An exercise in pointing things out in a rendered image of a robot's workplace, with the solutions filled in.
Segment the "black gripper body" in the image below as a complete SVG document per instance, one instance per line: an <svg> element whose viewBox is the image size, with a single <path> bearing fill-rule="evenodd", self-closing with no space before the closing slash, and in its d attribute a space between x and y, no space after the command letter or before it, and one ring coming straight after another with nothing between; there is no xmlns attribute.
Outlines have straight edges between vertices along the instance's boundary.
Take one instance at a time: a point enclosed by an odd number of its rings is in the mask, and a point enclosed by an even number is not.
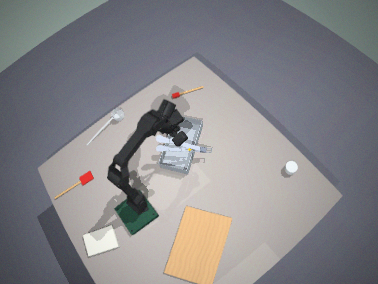
<svg viewBox="0 0 378 284"><path fill-rule="evenodd" d="M181 146L187 139L188 139L188 136L183 132L183 131L180 131L178 134L176 133L179 128L175 128L175 129L172 129L170 126L172 126L172 124L170 123L170 121L168 119L166 119L167 122L168 122L168 128L166 131L164 132L161 132L161 134L166 134L168 135L169 133L173 136L173 139L172 139L172 142L176 145L176 146Z"/></svg>

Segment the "light wooden board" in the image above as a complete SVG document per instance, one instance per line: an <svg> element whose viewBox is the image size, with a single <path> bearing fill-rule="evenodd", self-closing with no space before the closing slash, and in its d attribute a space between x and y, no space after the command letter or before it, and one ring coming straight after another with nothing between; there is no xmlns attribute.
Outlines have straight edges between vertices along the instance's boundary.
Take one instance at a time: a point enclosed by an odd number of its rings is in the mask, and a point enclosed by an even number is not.
<svg viewBox="0 0 378 284"><path fill-rule="evenodd" d="M232 218L186 206L164 273L213 284L231 222Z"/></svg>

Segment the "grey metal roasting tin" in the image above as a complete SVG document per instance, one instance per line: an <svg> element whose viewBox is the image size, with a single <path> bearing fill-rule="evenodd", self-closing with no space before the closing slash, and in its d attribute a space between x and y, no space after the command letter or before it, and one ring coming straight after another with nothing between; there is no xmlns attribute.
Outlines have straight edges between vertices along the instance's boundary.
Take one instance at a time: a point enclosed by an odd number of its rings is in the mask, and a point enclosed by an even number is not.
<svg viewBox="0 0 378 284"><path fill-rule="evenodd" d="M183 116L182 116L183 117ZM180 131L183 131L188 139L184 142L187 144L197 146L198 140L202 131L203 122L199 119L183 117L184 121L178 124L180 126ZM175 144L165 143L166 147L179 147ZM187 147L180 146L181 148L186 148L185 151L189 151ZM158 165L160 168L188 174L191 163L195 152L175 152L175 151L162 151Z"/></svg>

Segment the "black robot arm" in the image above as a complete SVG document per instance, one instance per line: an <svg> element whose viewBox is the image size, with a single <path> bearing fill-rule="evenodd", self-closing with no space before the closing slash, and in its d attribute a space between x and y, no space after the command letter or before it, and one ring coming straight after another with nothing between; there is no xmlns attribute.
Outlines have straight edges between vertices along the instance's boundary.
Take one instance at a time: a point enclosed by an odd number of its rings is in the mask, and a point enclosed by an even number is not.
<svg viewBox="0 0 378 284"><path fill-rule="evenodd" d="M176 104L171 101L163 100L158 110L150 110L143 114L137 123L137 129L126 142L121 151L113 158L113 163L108 166L107 179L116 187L123 190L127 194L127 202L130 207L140 215L149 210L145 202L145 196L137 189L133 189L129 183L128 161L143 144L147 137L155 136L157 131L164 132L168 128L170 121L172 129L184 121L180 112L175 109ZM116 164L120 167L120 171L116 168Z"/></svg>

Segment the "red brush with wooden handle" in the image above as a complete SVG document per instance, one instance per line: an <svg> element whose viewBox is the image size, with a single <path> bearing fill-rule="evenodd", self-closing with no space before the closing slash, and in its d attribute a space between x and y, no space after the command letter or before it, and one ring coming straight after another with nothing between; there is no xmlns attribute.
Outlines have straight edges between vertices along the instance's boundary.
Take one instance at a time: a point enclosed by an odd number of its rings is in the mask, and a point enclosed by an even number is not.
<svg viewBox="0 0 378 284"><path fill-rule="evenodd" d="M195 88L195 89L192 89L192 90L189 90L189 91L185 91L185 92L182 92L182 93L174 93L174 94L172 94L172 97L173 97L173 99L175 99L175 98L178 98L178 97L180 97L180 95L183 95L183 94L186 94L186 93L189 93L189 92L192 92L192 91L195 91L195 90L198 90L198 89L201 89L201 88L204 88L204 86L201 86L201 87L198 87L198 88Z"/></svg>

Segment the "red spatula with wooden handle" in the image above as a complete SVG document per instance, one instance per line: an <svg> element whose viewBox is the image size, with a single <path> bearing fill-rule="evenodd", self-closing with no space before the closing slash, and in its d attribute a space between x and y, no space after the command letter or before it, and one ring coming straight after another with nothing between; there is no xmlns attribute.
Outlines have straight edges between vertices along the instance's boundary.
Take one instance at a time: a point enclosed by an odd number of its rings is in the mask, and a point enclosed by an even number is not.
<svg viewBox="0 0 378 284"><path fill-rule="evenodd" d="M76 184L74 184L74 185L71 187L72 189L73 189L75 186L77 186L78 184L81 184L81 183L82 183L82 185L85 185L85 184L87 184L87 182L89 182L89 181L91 181L91 180L94 179L90 171L87 172L85 175L82 175L82 176L79 177L79 178L80 178L81 181L78 182L78 183L76 183ZM69 187L69 188L67 188L67 190L65 190L64 192L60 193L59 195L56 195L56 197L54 197L54 199L57 199L59 196L62 196L62 194L68 192L71 188Z"/></svg>

